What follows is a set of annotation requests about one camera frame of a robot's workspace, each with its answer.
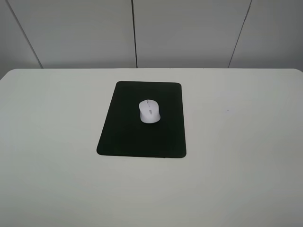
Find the white wireless computer mouse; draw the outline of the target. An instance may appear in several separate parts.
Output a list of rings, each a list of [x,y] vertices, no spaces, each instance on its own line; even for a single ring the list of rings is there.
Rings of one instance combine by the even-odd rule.
[[[152,124],[160,120],[159,105],[154,100],[143,100],[139,103],[140,119],[143,123]]]

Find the black rectangular mouse pad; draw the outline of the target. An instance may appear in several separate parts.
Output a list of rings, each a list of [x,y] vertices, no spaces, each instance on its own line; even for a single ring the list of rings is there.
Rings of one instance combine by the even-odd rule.
[[[143,123],[139,103],[154,100],[160,120]],[[186,137],[182,86],[175,82],[119,81],[97,146],[105,156],[183,158]]]

